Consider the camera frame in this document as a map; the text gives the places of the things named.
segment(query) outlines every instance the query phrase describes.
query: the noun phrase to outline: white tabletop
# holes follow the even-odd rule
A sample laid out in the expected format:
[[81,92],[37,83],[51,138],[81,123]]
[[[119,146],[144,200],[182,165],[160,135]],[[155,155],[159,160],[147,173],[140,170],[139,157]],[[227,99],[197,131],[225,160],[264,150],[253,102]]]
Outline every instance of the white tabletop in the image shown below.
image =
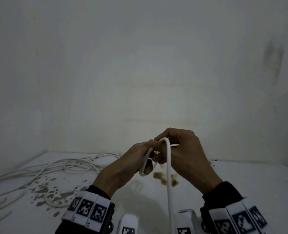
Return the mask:
[[[64,158],[91,156],[82,153],[46,153],[26,166],[53,162]],[[101,158],[98,162],[108,163],[112,157]],[[252,164],[236,162],[214,162],[214,169],[224,180],[231,182],[242,196],[249,197],[259,208],[267,222],[276,233],[288,233],[288,168],[280,165]],[[165,167],[156,167],[154,172],[166,173]],[[1,212],[13,210],[12,214],[0,221],[0,233],[54,233],[61,223],[61,216],[66,208],[51,208],[41,195],[46,188],[54,197],[61,197],[61,202],[71,202],[73,191],[88,187],[96,177],[94,171],[83,174],[55,172],[44,175],[25,189],[5,195],[11,200],[27,192],[21,199]],[[19,187],[31,177],[16,178],[0,183],[0,193]],[[173,188],[174,211],[185,208],[195,210],[200,216],[203,206],[202,195],[189,182],[178,176],[178,185]],[[115,203],[113,216],[114,231],[123,213],[133,213],[140,218],[139,234],[168,233],[167,188],[152,175],[141,177],[136,174],[131,181],[119,189],[112,197]]]

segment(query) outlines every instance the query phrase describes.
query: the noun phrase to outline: person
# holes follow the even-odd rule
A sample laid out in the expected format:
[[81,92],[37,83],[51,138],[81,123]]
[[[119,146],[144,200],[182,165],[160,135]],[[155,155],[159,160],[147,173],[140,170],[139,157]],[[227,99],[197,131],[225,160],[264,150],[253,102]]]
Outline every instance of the person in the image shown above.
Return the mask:
[[[191,130],[168,128],[154,140],[133,145],[121,158],[104,168],[86,191],[111,199],[115,191],[126,185],[139,171],[144,155],[151,147],[159,152],[152,152],[152,160],[159,164],[166,163],[166,144],[158,142],[163,137],[167,137],[171,144],[177,144],[171,147],[171,166],[203,194],[205,203],[200,209],[202,219],[209,231],[216,233],[209,210],[223,208],[243,197],[229,182],[222,181],[215,173],[208,163],[199,138]],[[152,170],[152,162],[148,160],[144,173],[149,174]],[[83,226],[63,220],[56,234],[68,233],[70,230],[91,233]]]

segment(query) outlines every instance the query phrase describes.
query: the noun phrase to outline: black sleeve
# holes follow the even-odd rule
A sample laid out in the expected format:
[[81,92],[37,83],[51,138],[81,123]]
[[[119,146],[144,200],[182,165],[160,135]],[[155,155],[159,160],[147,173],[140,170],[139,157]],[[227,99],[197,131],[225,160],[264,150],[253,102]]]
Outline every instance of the black sleeve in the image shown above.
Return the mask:
[[[89,186],[89,188],[86,189],[86,191],[98,194],[99,196],[102,196],[110,200],[110,197],[104,191],[97,188],[96,186]],[[68,220],[62,220],[62,223],[57,228],[55,234],[65,234],[65,233],[92,234],[96,232],[88,228],[85,228],[84,226],[81,226],[79,224],[70,222]]]
[[225,208],[225,206],[243,199],[236,188],[229,182],[222,182],[214,190],[203,196],[204,206],[200,209],[202,220],[212,234],[218,234],[209,214],[210,209]]

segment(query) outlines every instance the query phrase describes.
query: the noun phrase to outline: wall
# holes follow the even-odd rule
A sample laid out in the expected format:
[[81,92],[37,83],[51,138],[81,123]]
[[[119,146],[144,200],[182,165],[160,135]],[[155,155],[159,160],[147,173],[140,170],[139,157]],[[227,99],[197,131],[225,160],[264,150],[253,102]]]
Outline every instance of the wall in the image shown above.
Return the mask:
[[49,150],[123,153],[176,127],[211,159],[288,164],[288,0],[37,0],[35,15]]
[[44,152],[33,18],[0,0],[0,172]]

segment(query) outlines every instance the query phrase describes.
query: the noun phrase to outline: person's right hand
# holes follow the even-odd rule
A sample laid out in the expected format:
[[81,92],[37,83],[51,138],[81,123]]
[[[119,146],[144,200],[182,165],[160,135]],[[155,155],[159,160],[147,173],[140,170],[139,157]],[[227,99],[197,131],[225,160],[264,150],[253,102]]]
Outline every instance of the person's right hand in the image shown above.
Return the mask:
[[165,163],[167,147],[163,142],[158,142],[167,137],[171,144],[178,144],[171,147],[171,166],[173,169],[202,194],[212,191],[222,180],[210,166],[199,138],[191,130],[168,128],[148,143],[155,151],[160,153],[154,155],[152,160],[159,164]]

